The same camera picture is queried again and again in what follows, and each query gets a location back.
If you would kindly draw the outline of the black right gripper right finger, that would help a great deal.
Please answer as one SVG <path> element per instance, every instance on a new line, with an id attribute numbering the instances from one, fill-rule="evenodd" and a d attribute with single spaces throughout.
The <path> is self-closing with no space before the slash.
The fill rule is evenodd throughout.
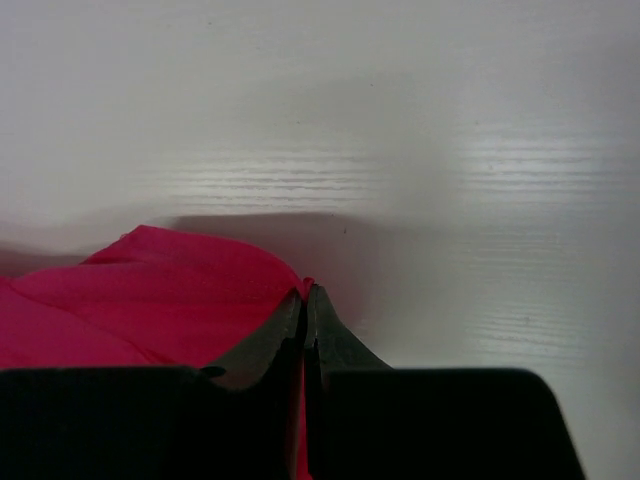
<path id="1" fill-rule="evenodd" d="M 395 369 L 314 286 L 306 308 L 314 479 L 581 479 L 556 397 L 512 368 Z"/>

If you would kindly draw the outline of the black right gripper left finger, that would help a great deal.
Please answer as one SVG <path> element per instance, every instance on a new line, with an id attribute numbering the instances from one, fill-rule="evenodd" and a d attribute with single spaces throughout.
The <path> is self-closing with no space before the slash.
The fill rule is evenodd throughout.
<path id="1" fill-rule="evenodd" d="M 202 368 L 5 369 L 5 479 L 291 479 L 303 302 Z"/>

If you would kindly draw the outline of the pink t-shirt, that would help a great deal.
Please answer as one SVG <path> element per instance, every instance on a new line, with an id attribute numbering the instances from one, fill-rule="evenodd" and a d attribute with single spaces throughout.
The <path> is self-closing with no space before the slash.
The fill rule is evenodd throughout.
<path id="1" fill-rule="evenodd" d="M 312 280 L 257 247 L 140 226 L 81 263 L 1 280 L 5 369 L 202 368 Z"/>

